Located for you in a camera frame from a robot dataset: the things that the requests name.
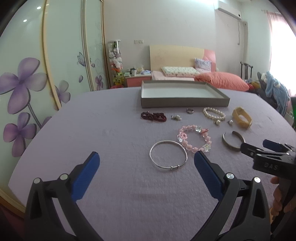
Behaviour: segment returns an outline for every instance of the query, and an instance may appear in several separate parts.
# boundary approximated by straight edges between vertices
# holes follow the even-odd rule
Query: cardboard tray
[[[141,106],[219,107],[228,106],[230,98],[205,82],[182,80],[142,81]]]

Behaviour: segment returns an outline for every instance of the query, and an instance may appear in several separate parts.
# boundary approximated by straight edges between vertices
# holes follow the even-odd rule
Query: purple tablecloth
[[[176,140],[182,125],[197,124],[209,128],[212,149],[206,156],[225,172],[250,180],[261,178],[269,204],[274,186],[270,175],[252,169],[252,159],[225,148],[221,141],[227,132],[237,130],[247,143],[262,147],[264,139],[294,144],[296,133],[269,104],[250,93],[222,90],[230,97],[228,107],[221,107],[226,121],[237,106],[242,106],[253,118],[249,130],[226,121],[215,126],[196,107],[189,115],[186,108],[149,109],[164,112],[165,123],[140,118],[143,111],[140,88],[125,88],[85,93],[65,105],[37,134],[18,162],[9,187],[25,205],[32,181],[54,180],[70,173],[86,160],[92,151],[99,153],[101,165],[82,200],[81,211],[105,241],[111,240],[190,240],[213,211],[217,201],[207,190],[194,167],[193,154],[179,170],[157,168],[149,159],[151,146],[160,140]],[[182,121],[171,120],[179,114]],[[203,138],[188,134],[188,141],[201,147]],[[160,145],[152,153],[161,165],[181,164],[184,154],[172,145]],[[226,230],[235,212],[231,213]],[[71,232],[65,218],[61,217]]]

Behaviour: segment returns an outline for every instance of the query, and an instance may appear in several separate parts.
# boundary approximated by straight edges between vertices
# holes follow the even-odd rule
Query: yellow bangle
[[[240,115],[242,115],[243,117],[245,117],[247,119],[247,121],[243,120],[240,118]],[[246,128],[249,129],[250,126],[252,125],[252,118],[249,116],[249,114],[241,107],[237,107],[233,110],[232,112],[232,116],[234,118],[234,120],[237,122],[237,124],[242,127],[242,128]]]

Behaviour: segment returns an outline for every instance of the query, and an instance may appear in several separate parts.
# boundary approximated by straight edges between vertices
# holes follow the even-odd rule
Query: finger
[[[282,198],[281,190],[279,189],[279,186],[277,186],[277,188],[274,190],[274,199],[277,202],[280,202],[281,198]]]
[[[270,179],[270,182],[271,182],[272,184],[278,184],[278,183],[279,183],[279,178],[278,178],[278,177],[272,177],[272,178]]]
[[[272,207],[275,211],[277,212],[280,212],[281,209],[283,208],[283,205],[280,203],[280,202],[277,202],[275,199],[274,199],[274,202],[272,204]]]
[[[292,211],[296,208],[296,196],[294,196],[291,201],[285,206],[284,213]]]
[[[271,215],[273,215],[275,217],[279,215],[279,212],[274,210],[274,208],[271,209],[270,213],[271,213]]]

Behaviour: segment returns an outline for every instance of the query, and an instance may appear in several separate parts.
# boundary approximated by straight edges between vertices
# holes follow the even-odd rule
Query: jewelry
[[[215,124],[216,126],[218,126],[218,125],[220,125],[220,122],[221,122],[220,120],[215,120],[215,121],[214,121],[214,124]]]
[[[175,145],[181,147],[182,150],[183,150],[183,152],[185,153],[185,157],[186,157],[186,159],[185,159],[185,161],[183,162],[183,164],[181,164],[181,165],[176,165],[176,166],[174,166],[174,167],[173,167],[173,166],[171,166],[171,167],[162,167],[162,166],[158,165],[158,164],[153,160],[153,158],[151,157],[151,151],[152,151],[152,149],[153,149],[154,147],[156,147],[157,145],[159,145],[159,144],[161,144],[161,143],[172,143],[172,144],[175,144]],[[179,167],[183,166],[183,165],[186,163],[187,159],[188,159],[188,156],[187,156],[187,153],[186,153],[185,148],[184,148],[181,144],[179,144],[179,143],[177,143],[177,142],[175,142],[175,141],[169,141],[169,140],[156,142],[156,143],[151,147],[150,152],[149,152],[149,156],[150,156],[150,159],[153,161],[153,163],[154,163],[155,165],[157,165],[157,166],[160,167],[160,168],[170,169],[170,170],[173,170],[173,169],[176,169],[176,168],[178,169]]]
[[[206,144],[204,144],[201,148],[193,147],[192,145],[188,144],[187,141],[187,134],[185,131],[195,131],[203,136],[205,139]],[[188,125],[188,126],[182,126],[181,129],[179,129],[179,134],[177,135],[177,139],[180,143],[182,143],[183,147],[186,147],[186,150],[192,151],[193,153],[198,152],[199,150],[203,152],[208,152],[211,149],[212,141],[211,137],[209,137],[208,132],[209,129],[201,128],[200,126],[196,125]]]
[[[227,148],[229,148],[229,149],[231,149],[231,150],[233,150],[233,151],[240,151],[240,147],[232,146],[232,145],[230,145],[230,144],[225,140],[225,134],[226,134],[226,132],[225,132],[225,133],[223,134],[223,136],[222,136],[222,142],[223,142],[223,144],[224,144]],[[233,134],[233,135],[236,135],[236,136],[241,140],[242,143],[246,143],[246,140],[244,139],[244,137],[243,137],[240,133],[238,133],[238,132],[236,132],[236,131],[233,131],[232,134]]]
[[[228,123],[230,126],[232,126],[232,125],[233,125],[233,120],[229,120],[229,121],[227,121],[227,123]]]
[[[186,111],[187,111],[188,114],[193,114],[193,112],[194,112],[194,110],[190,109],[190,108],[188,108]]]
[[[166,116],[164,113],[149,113],[149,111],[145,111],[141,113],[141,117],[145,120],[155,120],[159,122],[165,122],[167,120]]]
[[[210,114],[207,112],[207,110],[212,111],[212,112],[214,112],[214,113],[216,113],[216,114],[218,114],[218,115],[220,115],[220,116],[210,115]],[[225,120],[225,117],[226,117],[226,115],[225,115],[222,111],[217,110],[217,109],[212,108],[212,107],[206,107],[206,108],[204,108],[204,110],[203,110],[202,112],[204,113],[204,115],[205,115],[206,118],[208,118],[208,119],[212,119],[212,120],[214,120],[214,121],[215,121],[215,120],[223,121],[223,120]]]
[[[245,117],[247,119],[247,121],[243,120],[240,118],[240,115],[242,115],[243,117]],[[237,124],[242,127],[242,128],[246,128],[249,129],[250,126],[252,125],[252,118],[249,116],[249,114],[241,107],[237,107],[233,110],[232,112],[232,116],[235,119],[235,121],[237,122]]]
[[[171,117],[171,119],[172,120],[175,120],[175,121],[180,121],[180,120],[182,120],[182,118],[181,118],[181,116],[179,116],[179,115],[175,115],[175,116],[170,116]]]

